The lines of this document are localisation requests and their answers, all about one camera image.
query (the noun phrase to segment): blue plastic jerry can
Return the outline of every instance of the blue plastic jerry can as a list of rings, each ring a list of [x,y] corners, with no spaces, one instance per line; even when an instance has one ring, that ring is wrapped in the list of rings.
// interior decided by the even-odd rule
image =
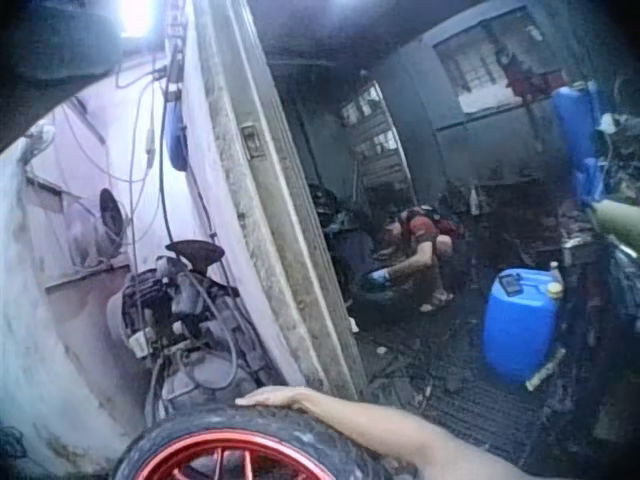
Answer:
[[[511,269],[496,278],[484,324],[487,362],[525,382],[543,365],[553,339],[562,284],[550,272]]]

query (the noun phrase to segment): motor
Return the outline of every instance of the motor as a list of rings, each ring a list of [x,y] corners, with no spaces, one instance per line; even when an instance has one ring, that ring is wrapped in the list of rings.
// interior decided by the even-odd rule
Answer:
[[[237,290],[207,277],[224,250],[197,240],[167,249],[176,257],[160,256],[156,268],[129,275],[107,307],[112,335],[152,371],[149,425],[174,412],[229,403],[275,383],[277,375]]]

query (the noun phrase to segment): wheel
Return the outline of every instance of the wheel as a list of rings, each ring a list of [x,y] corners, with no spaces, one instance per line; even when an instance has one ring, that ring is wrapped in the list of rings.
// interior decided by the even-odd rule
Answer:
[[[209,467],[198,466],[207,460]],[[234,468],[235,475],[225,476]],[[112,476],[113,480],[170,478],[391,477],[369,452],[307,415],[217,406],[169,418],[147,430],[127,448]]]

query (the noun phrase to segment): sandal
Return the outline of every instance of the sandal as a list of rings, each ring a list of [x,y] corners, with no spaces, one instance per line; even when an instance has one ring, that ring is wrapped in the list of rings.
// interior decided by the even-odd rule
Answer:
[[[439,297],[434,295],[431,297],[431,303],[425,303],[420,307],[420,313],[433,313],[440,310],[442,307],[446,307],[453,298],[455,297],[452,293],[447,293],[443,297]]]

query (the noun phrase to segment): bottle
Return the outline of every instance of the bottle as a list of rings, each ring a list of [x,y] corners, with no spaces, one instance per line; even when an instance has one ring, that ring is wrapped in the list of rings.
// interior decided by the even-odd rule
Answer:
[[[469,210],[474,217],[480,215],[480,199],[478,198],[478,192],[476,186],[471,187],[471,193],[469,195]]]
[[[562,275],[560,274],[558,262],[551,262],[549,267],[549,273],[551,274],[552,281],[564,286],[564,280],[562,279]]]

